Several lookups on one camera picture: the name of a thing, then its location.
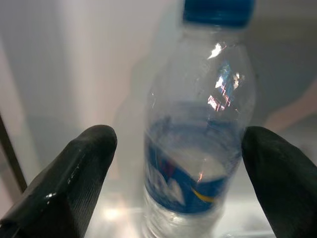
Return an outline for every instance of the white surface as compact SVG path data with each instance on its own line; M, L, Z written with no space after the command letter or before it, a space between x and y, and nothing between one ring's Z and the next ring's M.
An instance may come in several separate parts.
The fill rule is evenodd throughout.
M117 132L87 238L139 237L145 93L176 42L176 6L168 0L0 2L0 111L27 182L85 128L102 123ZM317 75L316 7L312 0L259 0L246 40L259 76L253 123L280 132L312 159L315 111L286 128L279 115ZM215 234L268 228L241 165Z

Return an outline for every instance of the blue bottle cap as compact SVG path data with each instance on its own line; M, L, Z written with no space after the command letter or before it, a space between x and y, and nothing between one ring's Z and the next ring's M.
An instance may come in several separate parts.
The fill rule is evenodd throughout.
M242 28L253 12L254 0L185 0L183 21Z

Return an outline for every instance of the bottle neck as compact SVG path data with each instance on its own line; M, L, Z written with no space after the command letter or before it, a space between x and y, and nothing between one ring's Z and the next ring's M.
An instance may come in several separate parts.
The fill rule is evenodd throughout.
M217 26L183 25L183 38L216 43L226 42L235 45L242 41L244 29L221 28Z

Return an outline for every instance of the bottle label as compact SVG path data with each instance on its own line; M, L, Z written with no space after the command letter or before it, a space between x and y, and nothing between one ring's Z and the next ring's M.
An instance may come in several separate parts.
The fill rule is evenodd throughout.
M212 181L193 179L145 137L145 187L168 210L195 214L212 209L223 199L227 177Z

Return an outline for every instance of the plastic water bottle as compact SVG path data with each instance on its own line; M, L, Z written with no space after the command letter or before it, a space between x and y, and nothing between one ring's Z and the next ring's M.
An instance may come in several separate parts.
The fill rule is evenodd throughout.
M210 234L255 104L241 41L252 0L185 0L183 37L149 92L145 131L148 238Z

